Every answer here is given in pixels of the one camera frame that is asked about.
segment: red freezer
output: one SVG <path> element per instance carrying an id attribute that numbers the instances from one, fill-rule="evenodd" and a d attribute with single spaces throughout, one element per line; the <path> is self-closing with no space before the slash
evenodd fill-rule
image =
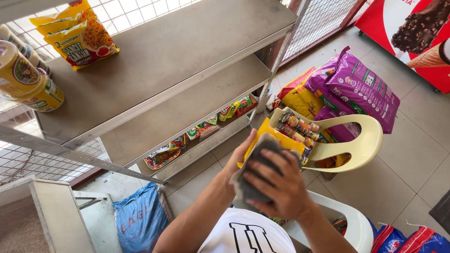
<path id="1" fill-rule="evenodd" d="M 449 15 L 450 0 L 374 0 L 355 25 L 447 94 Z"/>

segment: chocolate ice cream bar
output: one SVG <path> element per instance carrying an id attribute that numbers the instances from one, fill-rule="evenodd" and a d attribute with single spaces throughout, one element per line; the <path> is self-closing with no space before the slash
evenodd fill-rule
<path id="1" fill-rule="evenodd" d="M 433 0 L 423 10 L 409 15 L 392 36 L 394 47 L 404 52 L 420 54 L 431 47 L 442 26 L 448 22 L 450 0 Z"/>

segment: tile floor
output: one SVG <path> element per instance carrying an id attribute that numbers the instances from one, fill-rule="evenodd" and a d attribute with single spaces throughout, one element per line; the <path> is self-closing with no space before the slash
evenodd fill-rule
<path id="1" fill-rule="evenodd" d="M 312 66 L 319 67 L 345 46 L 379 75 L 402 99 L 394 130 L 384 136 L 377 157 L 366 166 L 336 175 L 331 181 L 319 173 L 303 172 L 307 189 L 360 210 L 379 228 L 393 224 L 406 236 L 421 224 L 450 239 L 428 214 L 449 190 L 450 95 L 436 94 L 432 86 L 366 35 L 352 27 L 279 72 L 274 93 Z M 189 206 L 247 137 L 242 130 L 209 152 L 162 187 L 173 215 Z M 134 193 L 147 182 L 106 173 L 78 190 L 111 194 L 114 201 Z"/>

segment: instant noodle cup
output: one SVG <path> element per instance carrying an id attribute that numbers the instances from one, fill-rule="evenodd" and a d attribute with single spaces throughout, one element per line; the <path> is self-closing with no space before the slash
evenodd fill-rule
<path id="1" fill-rule="evenodd" d="M 91 8 L 88 8 L 80 13 L 75 14 L 75 16 L 73 17 L 62 18 L 47 24 L 36 26 L 36 30 L 44 36 L 49 36 L 57 32 L 69 30 L 70 28 L 83 23 L 86 19 L 91 18 L 94 15 L 94 11 Z"/>
<path id="2" fill-rule="evenodd" d="M 43 69 L 47 75 L 51 74 L 50 67 L 45 64 L 34 49 L 31 49 L 30 58 L 28 58 L 28 60 L 34 67 Z"/>
<path id="3" fill-rule="evenodd" d="M 21 96 L 34 91 L 39 86 L 36 68 L 7 41 L 0 41 L 0 91 Z"/>
<path id="4" fill-rule="evenodd" d="M 27 47 L 17 36 L 15 36 L 11 30 L 4 24 L 0 25 L 0 40 L 8 41 L 16 45 L 17 49 L 25 57 L 29 56 L 31 53 L 31 47 Z"/>
<path id="5" fill-rule="evenodd" d="M 38 112 L 51 112 L 64 102 L 64 93 L 47 75 L 40 75 L 39 86 L 23 96 L 3 95 L 6 100 L 26 105 Z"/>
<path id="6" fill-rule="evenodd" d="M 70 19 L 72 17 L 75 17 L 78 13 L 87 10 L 89 8 L 90 5 L 87 0 L 72 2 L 65 10 L 63 10 L 60 13 L 30 18 L 30 22 L 36 27 L 39 27 L 41 25 L 45 25 L 57 20 Z"/>
<path id="7" fill-rule="evenodd" d="M 97 15 L 69 30 L 49 35 L 44 40 L 53 45 L 72 65 L 73 70 L 89 66 L 120 50 L 114 45 Z"/>

